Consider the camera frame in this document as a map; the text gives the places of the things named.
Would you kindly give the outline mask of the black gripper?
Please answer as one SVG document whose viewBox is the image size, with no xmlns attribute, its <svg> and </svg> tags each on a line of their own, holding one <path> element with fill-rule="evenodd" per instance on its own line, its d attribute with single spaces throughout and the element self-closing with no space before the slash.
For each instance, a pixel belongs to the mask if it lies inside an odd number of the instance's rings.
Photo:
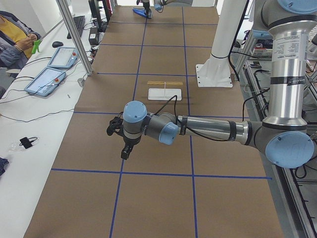
<svg viewBox="0 0 317 238">
<path fill-rule="evenodd" d="M 140 142 L 140 137 L 128 138 L 128 137 L 124 136 L 123 140 L 125 142 L 125 146 L 124 146 L 123 150 L 121 151 L 121 158 L 128 159 L 130 156 L 130 153 L 133 150 L 133 147 Z"/>
</svg>

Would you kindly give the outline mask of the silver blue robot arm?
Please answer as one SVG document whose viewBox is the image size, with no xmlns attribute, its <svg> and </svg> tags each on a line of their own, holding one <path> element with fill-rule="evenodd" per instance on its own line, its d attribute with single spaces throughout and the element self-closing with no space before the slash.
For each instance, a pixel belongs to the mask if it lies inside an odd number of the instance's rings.
<svg viewBox="0 0 317 238">
<path fill-rule="evenodd" d="M 273 38 L 268 115 L 261 121 L 223 121 L 169 113 L 150 113 L 139 101 L 125 105 L 119 135 L 128 159 L 142 135 L 170 145 L 177 135 L 195 134 L 213 141 L 238 141 L 263 153 L 273 164 L 296 168 L 308 162 L 315 145 L 302 119 L 309 32 L 317 23 L 314 0 L 256 1 L 254 31 Z"/>
<path fill-rule="evenodd" d="M 146 19 L 152 17 L 149 0 L 137 0 L 137 4 L 142 2 L 143 9 L 133 8 L 133 12 Z M 162 12 L 165 5 L 172 2 L 185 3 L 186 0 L 155 0 L 154 8 L 157 12 Z M 162 114 L 159 112 L 174 99 L 174 115 Z M 156 113 L 148 113 L 146 106 L 140 101 L 131 101 L 124 107 L 124 111 L 117 118 L 120 128 L 116 133 L 122 136 L 125 146 L 121 151 L 121 158 L 127 160 L 133 147 L 141 141 L 142 134 L 148 135 L 159 142 L 170 145 L 173 143 L 179 127 L 178 117 L 176 116 L 176 100 L 178 96 L 173 95 L 164 106 Z"/>
</svg>

